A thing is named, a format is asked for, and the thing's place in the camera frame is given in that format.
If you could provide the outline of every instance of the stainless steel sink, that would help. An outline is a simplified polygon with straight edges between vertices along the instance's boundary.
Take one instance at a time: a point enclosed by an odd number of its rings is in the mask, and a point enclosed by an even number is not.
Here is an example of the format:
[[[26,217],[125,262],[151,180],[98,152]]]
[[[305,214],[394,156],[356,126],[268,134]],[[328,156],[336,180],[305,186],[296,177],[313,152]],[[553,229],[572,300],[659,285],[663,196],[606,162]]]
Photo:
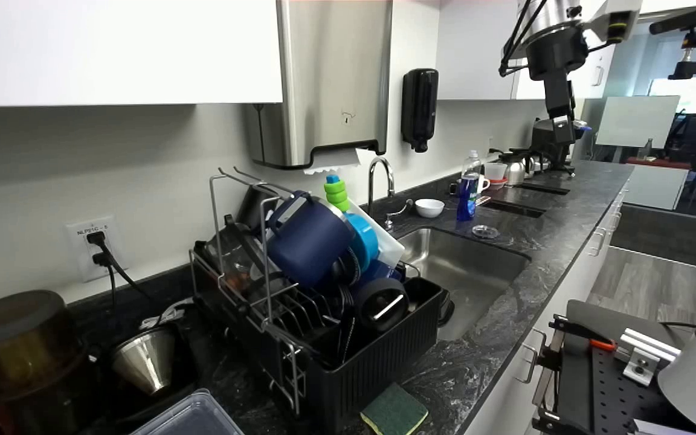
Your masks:
[[[508,290],[529,262],[510,249],[442,229],[418,229],[398,239],[409,256],[411,275],[424,275],[449,293],[454,312],[441,326],[441,340],[460,340]]]

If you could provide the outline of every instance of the drying rack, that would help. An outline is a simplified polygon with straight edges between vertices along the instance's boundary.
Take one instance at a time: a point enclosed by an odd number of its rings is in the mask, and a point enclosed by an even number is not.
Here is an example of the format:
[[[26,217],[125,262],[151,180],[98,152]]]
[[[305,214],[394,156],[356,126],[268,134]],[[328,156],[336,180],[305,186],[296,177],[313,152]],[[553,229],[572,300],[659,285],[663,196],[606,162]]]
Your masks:
[[[356,316],[346,322],[343,304],[326,300],[319,293],[302,293],[301,285],[284,278],[276,262],[266,256],[268,229],[266,213],[270,204],[293,198],[296,191],[280,183],[264,180],[243,169],[217,169],[211,177],[211,204],[215,237],[206,242],[215,250],[208,259],[204,250],[191,250],[193,266],[193,293],[220,322],[228,326],[226,333],[237,335],[239,346],[252,354],[264,375],[270,378],[270,389],[279,389],[296,416],[308,409],[325,433],[338,433],[359,410],[369,403],[386,384],[394,381],[398,369],[417,354],[424,354],[437,335],[441,304],[444,290],[425,282],[409,281],[406,293],[417,304],[417,312],[406,314],[397,326],[367,343],[359,340],[360,326]],[[244,249],[258,250],[255,261],[258,278],[252,293],[237,293],[226,282],[226,273],[233,262],[228,256],[233,249],[230,239],[222,237],[233,226],[233,220],[220,214],[217,189],[222,183],[243,183],[261,194],[256,202],[258,233],[250,237]],[[314,335],[326,330],[322,343],[336,343],[336,359],[326,362],[325,348],[314,346]]]

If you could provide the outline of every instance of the green bottle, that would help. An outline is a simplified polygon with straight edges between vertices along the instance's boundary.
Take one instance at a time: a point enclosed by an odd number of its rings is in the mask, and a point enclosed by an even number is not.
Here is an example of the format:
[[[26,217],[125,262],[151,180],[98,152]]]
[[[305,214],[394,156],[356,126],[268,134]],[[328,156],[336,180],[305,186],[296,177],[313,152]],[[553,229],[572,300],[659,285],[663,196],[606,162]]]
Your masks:
[[[348,213],[354,207],[348,189],[338,173],[326,173],[325,194],[326,202],[336,204],[340,213]]]

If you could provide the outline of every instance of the dish rack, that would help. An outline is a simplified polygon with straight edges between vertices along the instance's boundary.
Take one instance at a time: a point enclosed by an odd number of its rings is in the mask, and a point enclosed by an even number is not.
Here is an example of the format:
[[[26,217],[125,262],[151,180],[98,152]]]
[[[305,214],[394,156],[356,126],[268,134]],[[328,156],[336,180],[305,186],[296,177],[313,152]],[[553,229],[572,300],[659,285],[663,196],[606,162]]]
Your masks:
[[[261,223],[258,229],[220,217],[217,186],[228,180],[247,186],[247,198],[256,196],[252,217]],[[424,278],[404,281],[414,308],[385,333],[366,330],[346,312],[346,300],[301,290],[266,256],[264,225],[266,213],[293,194],[243,169],[211,177],[215,237],[191,249],[193,293],[296,416],[308,413],[325,433],[340,433],[436,343],[444,290]]]

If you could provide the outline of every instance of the black soap dispenser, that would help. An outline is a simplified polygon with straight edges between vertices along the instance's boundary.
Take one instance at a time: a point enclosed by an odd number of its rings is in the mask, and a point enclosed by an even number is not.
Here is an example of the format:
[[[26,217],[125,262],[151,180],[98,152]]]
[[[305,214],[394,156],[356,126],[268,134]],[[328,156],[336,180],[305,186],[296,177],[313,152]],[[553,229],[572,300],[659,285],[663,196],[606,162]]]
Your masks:
[[[401,140],[417,152],[427,149],[437,120],[437,85],[441,72],[418,67],[404,74],[401,90]]]

